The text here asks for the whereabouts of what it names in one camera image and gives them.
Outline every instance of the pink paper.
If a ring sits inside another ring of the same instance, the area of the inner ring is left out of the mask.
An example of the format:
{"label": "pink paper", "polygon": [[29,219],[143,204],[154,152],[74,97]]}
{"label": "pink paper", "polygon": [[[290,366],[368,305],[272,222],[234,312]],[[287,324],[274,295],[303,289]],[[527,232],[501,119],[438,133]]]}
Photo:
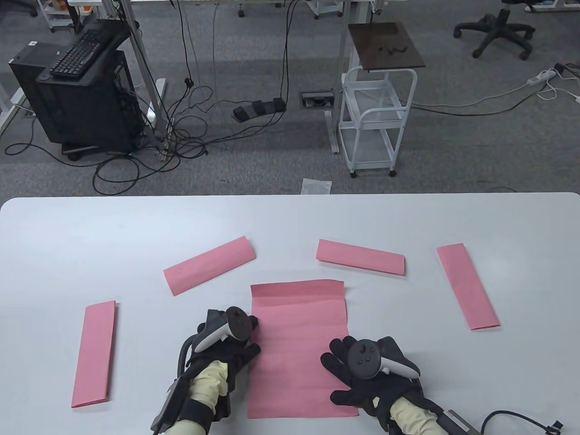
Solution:
{"label": "pink paper", "polygon": [[252,245],[240,237],[165,269],[165,279],[174,296],[256,259]]}
{"label": "pink paper", "polygon": [[465,246],[462,243],[442,246],[437,248],[437,253],[469,328],[473,331],[499,326]]}
{"label": "pink paper", "polygon": [[114,300],[86,308],[71,408],[107,401],[114,325]]}
{"label": "pink paper", "polygon": [[405,257],[403,255],[329,240],[320,239],[316,259],[327,263],[358,267],[359,269],[405,275]]}
{"label": "pink paper", "polygon": [[262,352],[250,367],[248,418],[358,415],[330,401],[334,390],[348,387],[320,363],[331,340],[349,334],[344,282],[253,285],[252,314]]}

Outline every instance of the keyboard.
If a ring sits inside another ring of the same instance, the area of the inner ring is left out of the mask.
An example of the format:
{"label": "keyboard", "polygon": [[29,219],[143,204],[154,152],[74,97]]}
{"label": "keyboard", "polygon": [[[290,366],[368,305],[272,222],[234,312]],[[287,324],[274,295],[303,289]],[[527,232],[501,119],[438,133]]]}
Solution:
{"label": "keyboard", "polygon": [[110,28],[85,29],[79,39],[50,67],[50,74],[54,77],[79,80],[113,36]]}

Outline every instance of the black computer case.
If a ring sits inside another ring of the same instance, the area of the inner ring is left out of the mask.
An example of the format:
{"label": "black computer case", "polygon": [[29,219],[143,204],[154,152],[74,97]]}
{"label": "black computer case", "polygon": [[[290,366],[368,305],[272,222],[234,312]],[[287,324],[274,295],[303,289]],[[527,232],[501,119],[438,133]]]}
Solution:
{"label": "black computer case", "polygon": [[47,46],[41,43],[27,46],[10,66],[24,94],[34,95],[29,98],[31,108],[38,114],[49,140],[63,144],[63,150],[98,147],[122,153],[134,151],[144,121],[125,54],[105,50],[78,81],[52,77],[49,73],[52,59],[32,84],[30,77],[39,66],[32,67],[30,59],[48,59],[48,54],[40,54],[54,51],[53,46]]}
{"label": "black computer case", "polygon": [[50,115],[38,93],[36,79],[47,67],[52,65],[56,59],[58,59],[59,55],[61,52],[64,52],[64,50],[66,50],[66,47],[61,45],[30,41],[28,45],[9,62],[12,72],[24,91],[24,95],[26,95],[31,109],[36,113],[38,121],[49,138],[56,137],[58,131],[51,121]]}

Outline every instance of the chair wheel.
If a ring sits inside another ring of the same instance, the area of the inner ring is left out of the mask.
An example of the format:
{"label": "chair wheel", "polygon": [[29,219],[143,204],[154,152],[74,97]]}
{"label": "chair wheel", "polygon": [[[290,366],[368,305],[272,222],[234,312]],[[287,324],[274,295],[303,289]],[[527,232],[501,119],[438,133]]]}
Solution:
{"label": "chair wheel", "polygon": [[81,158],[82,154],[81,153],[70,153],[67,154],[67,158],[71,161],[71,162],[76,162]]}

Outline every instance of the gray carpet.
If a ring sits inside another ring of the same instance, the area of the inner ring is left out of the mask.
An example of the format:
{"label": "gray carpet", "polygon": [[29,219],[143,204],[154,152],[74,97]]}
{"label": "gray carpet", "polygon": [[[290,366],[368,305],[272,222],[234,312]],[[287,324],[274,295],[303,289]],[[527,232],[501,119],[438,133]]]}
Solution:
{"label": "gray carpet", "polygon": [[[184,8],[201,73],[197,78],[190,51],[194,79],[197,84],[213,87],[214,6],[189,4]],[[389,3],[379,19],[402,21],[427,64],[418,71],[416,101],[470,102],[515,88],[556,62],[580,59],[580,13],[529,14],[520,9],[513,11],[510,20],[537,28],[530,59],[521,61],[517,57],[520,49],[501,40],[492,43],[480,59],[473,59],[471,52],[483,35],[464,32],[463,38],[453,39],[453,26],[460,21],[478,20],[485,13],[496,13],[499,8],[498,0]],[[238,18],[236,10],[234,4],[220,4],[216,13],[217,96],[270,100],[280,88],[285,9],[248,5],[243,19]],[[179,15],[168,3],[136,5],[135,13],[154,71],[169,79],[165,101],[171,103],[183,93],[187,76]],[[343,155],[330,151],[322,112],[303,110],[298,102],[299,91],[328,89],[334,84],[339,30],[340,19],[336,16],[313,20],[308,7],[299,4],[289,38],[289,110],[282,121],[254,137],[210,146],[209,155],[184,161],[173,172],[144,179],[127,194],[296,194],[303,177],[331,180],[333,193],[478,192],[506,187],[517,191],[580,192],[580,107],[564,94],[552,101],[534,96],[509,113],[488,117],[449,117],[413,110],[397,161],[398,176],[389,178],[385,170],[360,171],[357,179],[351,179]],[[71,35],[67,30],[51,34],[41,17],[33,19],[4,7],[0,11],[0,80],[11,90],[15,81],[7,62],[31,39],[66,44]],[[127,48],[133,81],[139,84],[132,52],[128,45],[123,47]],[[572,81],[562,86],[580,93]],[[530,91],[523,89],[462,112],[508,108]],[[200,90],[196,98],[201,99],[203,92]],[[144,95],[143,87],[139,93]],[[225,135],[239,128],[231,120],[233,107],[224,103],[209,114],[202,114],[209,124],[208,135]],[[17,114],[0,138],[0,148],[28,141],[30,123],[30,118]],[[201,129],[200,123],[193,120],[184,121],[181,126],[193,135]],[[34,143],[59,152],[38,123]],[[153,152],[142,151],[139,156],[150,165],[158,164]],[[79,164],[102,158],[103,155],[88,156]],[[127,162],[115,162],[103,175],[130,179],[134,171]],[[92,168],[66,167],[35,149],[15,157],[1,153],[0,204],[22,196],[95,195],[93,173]],[[98,186],[111,193],[123,187],[103,183]]]}

